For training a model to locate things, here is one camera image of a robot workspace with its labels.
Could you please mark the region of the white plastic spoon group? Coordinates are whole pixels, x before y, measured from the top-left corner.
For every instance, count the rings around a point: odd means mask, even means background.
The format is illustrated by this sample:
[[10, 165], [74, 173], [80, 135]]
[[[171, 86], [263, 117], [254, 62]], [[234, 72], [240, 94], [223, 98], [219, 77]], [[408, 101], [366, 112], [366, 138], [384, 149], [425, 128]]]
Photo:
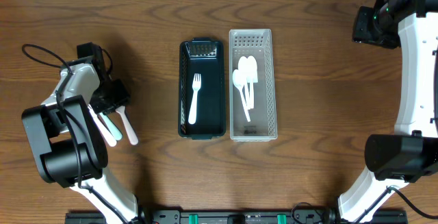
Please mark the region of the white plastic spoon group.
[[116, 108], [116, 112], [120, 115], [122, 119], [123, 125], [125, 126], [125, 130], [128, 135], [129, 142], [132, 145], [137, 145], [139, 143], [139, 139], [127, 117], [126, 107], [124, 105], [121, 105]]

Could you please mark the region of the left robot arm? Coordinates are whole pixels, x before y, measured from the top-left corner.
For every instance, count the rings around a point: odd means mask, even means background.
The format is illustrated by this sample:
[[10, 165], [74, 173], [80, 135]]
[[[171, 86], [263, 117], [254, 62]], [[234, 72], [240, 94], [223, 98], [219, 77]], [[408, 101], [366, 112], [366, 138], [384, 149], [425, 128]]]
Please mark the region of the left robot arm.
[[77, 46], [77, 59], [61, 61], [60, 81], [21, 120], [41, 178], [82, 194], [106, 223], [146, 223], [138, 198], [108, 168], [99, 113], [122, 110], [130, 95], [106, 67], [107, 51], [93, 42]]

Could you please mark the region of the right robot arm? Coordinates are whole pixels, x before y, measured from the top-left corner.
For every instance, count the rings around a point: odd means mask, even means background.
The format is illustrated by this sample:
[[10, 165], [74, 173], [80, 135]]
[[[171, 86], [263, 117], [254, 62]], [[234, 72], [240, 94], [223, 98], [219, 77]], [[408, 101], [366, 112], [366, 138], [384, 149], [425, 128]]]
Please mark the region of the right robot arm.
[[365, 168], [325, 223], [400, 223], [379, 211], [393, 194], [437, 172], [437, 0], [376, 0], [362, 6], [352, 41], [402, 50], [400, 107], [393, 134], [372, 134]]

